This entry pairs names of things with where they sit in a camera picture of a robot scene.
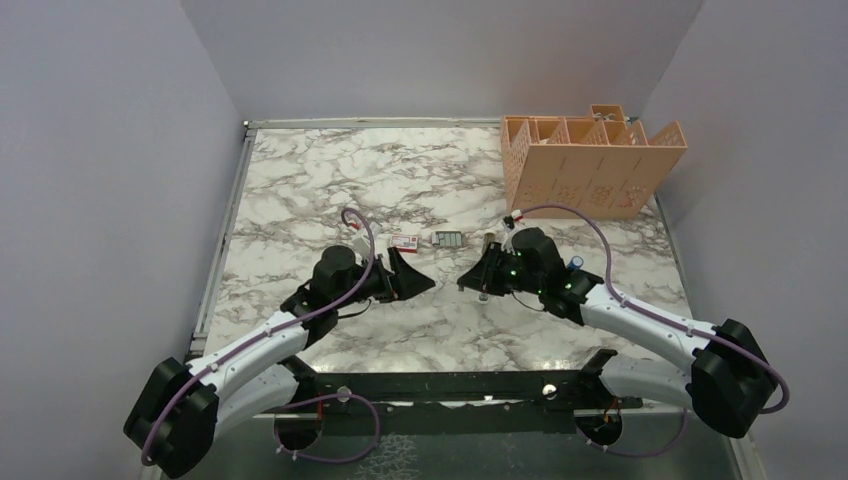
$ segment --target marble table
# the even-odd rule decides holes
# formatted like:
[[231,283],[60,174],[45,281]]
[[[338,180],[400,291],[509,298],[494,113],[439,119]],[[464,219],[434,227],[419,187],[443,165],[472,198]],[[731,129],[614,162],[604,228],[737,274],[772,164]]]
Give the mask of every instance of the marble table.
[[[506,204],[496,128],[260,130],[256,137],[206,344],[236,340],[279,308],[311,276],[324,248],[348,244],[339,222],[351,205],[390,233],[419,234],[404,254],[436,287],[407,302],[374,304],[342,320],[300,357],[318,371],[470,371],[580,368],[600,348],[657,358],[604,331],[522,307],[511,297],[477,300],[456,279],[479,258],[486,232],[500,234]],[[603,272],[599,239],[577,220],[532,220],[566,259]],[[638,218],[600,223],[622,290],[690,316],[656,205]],[[436,230],[466,234],[465,247],[437,249]],[[520,298],[539,304],[531,295]],[[361,306],[347,307],[344,312]]]

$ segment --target wall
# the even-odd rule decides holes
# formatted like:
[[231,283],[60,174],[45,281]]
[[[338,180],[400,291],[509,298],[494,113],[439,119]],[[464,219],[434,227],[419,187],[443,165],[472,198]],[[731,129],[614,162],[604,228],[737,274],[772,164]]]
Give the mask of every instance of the wall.
[[128,479],[185,353],[241,120],[176,0],[0,6],[3,478]]
[[792,400],[770,478],[844,478],[848,6],[707,0],[645,109],[689,152],[660,190],[692,309],[754,330]]
[[183,0],[242,116],[641,112],[702,0]]

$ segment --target table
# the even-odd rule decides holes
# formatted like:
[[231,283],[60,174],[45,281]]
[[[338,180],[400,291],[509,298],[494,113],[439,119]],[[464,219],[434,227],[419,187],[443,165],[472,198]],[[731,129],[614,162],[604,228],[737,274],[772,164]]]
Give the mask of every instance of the table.
[[[374,304],[342,320],[300,357],[317,371],[395,372],[580,368],[600,348],[657,358],[630,342],[521,306],[477,300],[456,279],[480,258],[486,232],[500,235],[506,202],[497,128],[260,130],[247,170],[206,352],[267,319],[309,279],[324,248],[350,245],[346,205],[391,233],[419,234],[404,254],[436,287],[407,302]],[[530,220],[602,273],[603,250],[577,220]],[[652,201],[638,218],[600,222],[613,248],[613,280],[625,292],[691,316],[665,227]],[[436,249],[430,233],[458,230],[466,246]],[[520,298],[539,306],[531,295]],[[353,305],[345,312],[361,308]]]

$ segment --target small wooden box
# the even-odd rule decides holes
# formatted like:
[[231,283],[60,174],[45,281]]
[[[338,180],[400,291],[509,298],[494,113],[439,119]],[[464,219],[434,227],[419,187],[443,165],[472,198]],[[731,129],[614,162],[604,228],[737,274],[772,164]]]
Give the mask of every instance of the small wooden box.
[[[592,218],[633,218],[686,152],[677,122],[650,140],[618,105],[592,105],[585,117],[506,116],[501,153],[509,210],[563,203]],[[575,218],[544,209],[528,218]]]

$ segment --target purple hose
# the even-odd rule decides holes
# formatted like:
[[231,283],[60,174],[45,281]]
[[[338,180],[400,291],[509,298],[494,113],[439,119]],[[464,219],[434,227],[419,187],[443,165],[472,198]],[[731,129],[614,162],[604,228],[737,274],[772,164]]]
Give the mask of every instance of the purple hose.
[[[362,272],[362,276],[359,277],[359,280],[356,282],[356,284],[350,290],[348,290],[347,293],[345,293],[344,295],[339,297],[336,301],[330,303],[329,305],[321,307],[318,310],[315,310],[314,312],[309,312],[306,315],[295,318],[294,320],[291,320],[291,321],[288,321],[286,323],[277,325],[276,327],[271,329],[272,334],[277,333],[280,330],[284,330],[286,328],[289,328],[292,325],[297,325],[299,323],[305,322],[306,320],[309,320],[310,318],[317,317],[318,315],[322,315],[322,314],[336,308],[338,305],[341,305],[347,299],[349,299],[351,296],[353,296],[353,294],[356,293],[357,290],[359,290],[359,287],[361,287],[362,284],[365,283],[365,280],[368,279],[368,275],[371,273],[371,267],[374,263],[374,250],[375,250],[374,236],[371,232],[371,226],[368,225],[368,220],[366,220],[364,215],[362,215],[358,210],[350,208],[350,207],[345,207],[345,208],[342,209],[342,213],[341,213],[342,223],[344,223],[345,225],[350,225],[347,221],[347,214],[351,214],[354,217],[356,217],[359,220],[360,224],[365,228],[365,231],[368,232],[368,243],[370,244],[371,250],[368,252],[368,262],[365,265],[365,271]],[[267,338],[267,335],[265,334],[265,332],[258,333],[256,335],[254,335],[253,337],[248,338],[243,343],[241,343],[239,346],[230,350],[230,352],[228,352],[226,355],[222,355],[218,359],[216,364],[218,366],[222,366],[223,364],[225,364],[226,362],[231,360],[233,357],[235,357],[239,353],[243,352],[246,348],[250,347],[254,343],[258,342],[259,340],[262,340],[263,338]],[[193,376],[188,382],[185,383],[185,385],[182,386],[182,388],[180,388],[177,391],[176,394],[174,394],[173,398],[171,398],[171,400],[167,403],[167,405],[165,405],[165,408],[162,409],[162,413],[159,414],[159,417],[156,418],[156,421],[153,422],[153,425],[150,427],[150,433],[147,435],[147,439],[144,440],[144,446],[141,448],[141,463],[143,465],[149,467],[149,466],[155,464],[155,462],[150,458],[150,450],[153,448],[153,441],[156,438],[156,434],[159,433],[159,429],[162,428],[162,424],[165,423],[165,419],[168,417],[168,414],[171,413],[171,410],[174,409],[174,406],[180,400],[182,400],[182,398],[189,391],[189,389],[191,389],[191,387],[194,386],[194,384],[199,382],[201,378],[208,375],[211,371],[212,371],[212,369],[209,366],[207,366],[207,367],[203,368],[202,370],[200,370],[199,372],[197,372],[197,374],[195,376]]]
[[354,393],[333,393],[331,395],[322,395],[320,397],[310,398],[309,400],[304,400],[302,402],[290,403],[283,408],[298,408],[304,405],[311,405],[313,403],[323,402],[324,400],[332,400],[336,398],[352,398],[354,400],[358,400],[364,403],[365,406],[368,407],[368,410],[371,410],[371,415],[374,417],[374,436],[371,437],[371,441],[368,442],[368,445],[361,452],[357,453],[356,455],[351,455],[349,457],[343,458],[317,457],[315,455],[309,455],[307,453],[300,453],[300,451],[297,451],[297,453],[295,453],[294,451],[289,450],[288,448],[283,446],[283,444],[280,442],[280,437],[277,435],[277,429],[276,427],[274,427],[274,439],[280,445],[280,451],[286,452],[289,455],[293,455],[297,458],[305,458],[307,460],[312,460],[315,462],[339,465],[342,463],[350,463],[355,462],[357,460],[362,460],[363,458],[368,456],[368,454],[371,453],[372,450],[377,448],[377,443],[380,441],[380,414],[377,412],[377,408],[374,407],[374,404],[369,402],[364,397],[360,397],[359,395],[356,395]]
[[[666,318],[662,315],[659,315],[657,313],[654,313],[652,311],[644,309],[644,308],[642,308],[638,305],[634,305],[633,303],[630,303],[627,300],[624,300],[624,298],[621,296],[621,294],[619,294],[613,288],[613,286],[612,286],[612,248],[610,248],[610,244],[609,244],[609,241],[607,241],[607,237],[604,236],[604,233],[601,231],[600,227],[598,227],[598,224],[594,222],[594,220],[589,218],[585,213],[581,212],[580,210],[577,210],[576,208],[568,207],[566,205],[562,205],[560,203],[546,203],[546,204],[543,204],[543,205],[537,205],[535,207],[521,209],[521,215],[525,215],[527,213],[530,213],[530,212],[533,212],[533,211],[536,211],[536,210],[541,210],[543,208],[558,208],[560,210],[565,210],[565,211],[571,212],[571,213],[577,215],[578,217],[582,218],[583,220],[585,220],[586,223],[589,224],[590,227],[592,227],[592,229],[595,231],[595,233],[598,234],[598,237],[601,239],[601,243],[603,243],[603,245],[604,245],[604,253],[606,254],[606,260],[607,260],[606,270],[604,271],[604,280],[605,280],[605,283],[606,283],[606,288],[609,291],[610,295],[613,296],[613,298],[615,298],[623,306],[631,308],[634,311],[641,313],[642,315],[645,315],[646,317],[648,317],[650,319],[656,320],[656,321],[662,323],[663,325],[672,327],[676,330],[680,330],[682,332],[688,333],[688,330],[686,329],[686,327],[677,324],[677,322],[675,322],[674,320],[671,320],[670,318]],[[709,340],[711,342],[719,343],[721,345],[724,345],[727,348],[730,348],[734,352],[742,355],[743,357],[747,358],[748,360],[753,362],[758,367],[760,367],[763,370],[765,370],[766,372],[768,372],[768,374],[771,375],[772,378],[777,380],[777,383],[780,385],[780,390],[783,392],[783,395],[781,396],[780,401],[777,402],[774,406],[763,408],[762,410],[760,410],[760,413],[769,414],[769,413],[779,412],[780,410],[783,410],[784,407],[786,407],[787,403],[789,403],[789,385],[786,384],[786,380],[783,379],[783,376],[780,375],[780,373],[778,373],[777,370],[774,369],[774,367],[772,367],[771,365],[766,363],[763,359],[761,359],[760,357],[754,355],[753,353],[745,350],[744,348],[736,345],[733,342],[725,340],[721,337],[717,337],[717,336],[712,335],[710,333],[701,332],[699,330],[692,330],[692,335],[695,335],[697,337]],[[640,453],[617,452],[617,451],[607,450],[607,453],[611,453],[613,455],[624,456],[624,457],[632,457],[632,458],[644,458],[644,457],[650,457],[650,456],[663,454],[663,453],[667,452],[668,450],[670,450],[671,448],[673,448],[674,446],[676,446],[680,437],[682,437],[683,432],[686,430],[686,425],[687,425],[686,417],[687,417],[686,410],[684,410],[683,411],[683,422],[680,425],[680,431],[677,433],[677,436],[675,436],[674,439],[668,445],[666,445],[665,447],[663,447],[659,450],[656,450],[655,452],[648,452],[648,453],[645,453],[645,454],[640,454]]]
[[683,439],[683,433],[686,431],[686,427],[689,425],[689,415],[687,413],[688,413],[688,410],[686,410],[684,408],[683,409],[683,418],[680,419],[680,428],[677,430],[677,434],[674,436],[674,438],[672,438],[670,442],[665,444],[665,446],[660,447],[656,450],[649,451],[649,452],[627,452],[627,451],[623,451],[623,450],[612,450],[612,449],[609,449],[609,448],[604,449],[603,445],[599,445],[599,444],[593,442],[592,440],[590,440],[589,437],[587,437],[586,434],[583,433],[583,430],[580,430],[579,427],[577,428],[577,433],[579,433],[580,435],[583,436],[583,438],[586,439],[589,446],[591,446],[593,448],[597,448],[598,450],[601,450],[604,453],[608,453],[608,454],[614,455],[616,457],[625,457],[625,458],[658,457],[658,456],[660,456],[664,453],[667,453],[668,451],[670,451],[674,447],[676,447],[677,444],[679,444],[680,441]]

